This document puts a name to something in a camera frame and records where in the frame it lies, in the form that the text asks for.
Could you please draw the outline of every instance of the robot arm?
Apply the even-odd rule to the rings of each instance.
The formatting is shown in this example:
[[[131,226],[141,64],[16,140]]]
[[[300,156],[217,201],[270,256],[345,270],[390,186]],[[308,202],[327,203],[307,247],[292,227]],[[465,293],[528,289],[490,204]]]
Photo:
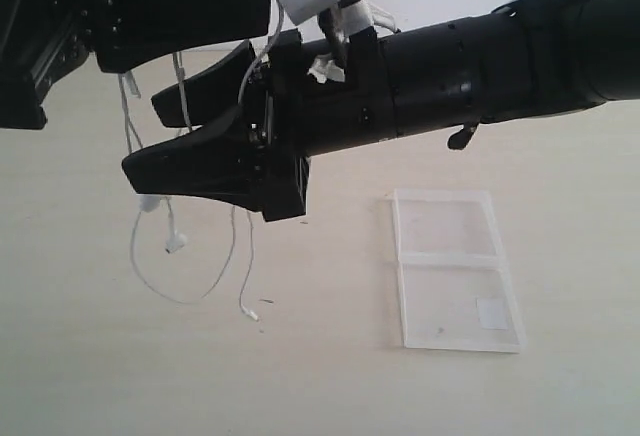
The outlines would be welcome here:
[[[96,0],[87,1],[96,8]],[[256,1],[255,11],[268,13],[268,0]],[[460,150],[481,124],[640,99],[640,22],[632,10],[640,0],[516,0],[485,16],[386,38],[362,19],[341,21],[364,0],[280,1],[294,22],[318,15],[325,40],[304,43],[296,30],[283,33],[269,63],[251,78],[242,105],[236,94],[255,57],[248,41],[190,78],[191,119],[202,127],[125,159],[124,171],[136,191],[225,201],[277,221],[305,214],[313,156],[456,126],[462,129],[449,147]],[[178,7],[186,6],[183,2]],[[129,15],[143,9],[134,11],[129,0],[119,4]],[[171,1],[166,4],[162,21],[170,26],[178,15]],[[239,21],[242,11],[239,6],[228,11],[224,17],[231,22],[222,35],[223,19],[214,29],[197,26],[189,14],[180,19],[186,27],[174,33],[134,25],[118,44],[89,47],[103,70],[123,72],[160,54],[266,33],[264,19]],[[98,34],[84,44],[100,41],[109,26],[101,23],[100,11],[94,14]],[[112,16],[116,21],[118,14]],[[345,27],[348,38],[341,33]],[[147,46],[140,38],[146,32],[164,38],[164,45],[137,52]],[[130,51],[122,53],[124,48]],[[126,54],[128,64],[113,64],[114,53]],[[321,84],[309,74],[327,55],[344,72],[344,81]],[[184,126],[177,87],[156,95],[153,104],[165,126]]]

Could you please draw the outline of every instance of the white label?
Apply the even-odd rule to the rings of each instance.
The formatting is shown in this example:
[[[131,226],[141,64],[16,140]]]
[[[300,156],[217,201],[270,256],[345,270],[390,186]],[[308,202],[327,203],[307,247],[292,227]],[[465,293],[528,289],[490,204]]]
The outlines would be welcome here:
[[[476,300],[478,305],[478,316],[482,329],[493,329],[507,331],[509,320],[502,299],[482,299]]]

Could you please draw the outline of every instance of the clear plastic box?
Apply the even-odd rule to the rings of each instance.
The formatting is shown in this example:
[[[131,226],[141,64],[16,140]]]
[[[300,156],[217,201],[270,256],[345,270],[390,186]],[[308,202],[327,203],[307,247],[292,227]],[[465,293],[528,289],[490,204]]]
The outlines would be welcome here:
[[[526,344],[491,197],[396,190],[404,345],[519,353]]]

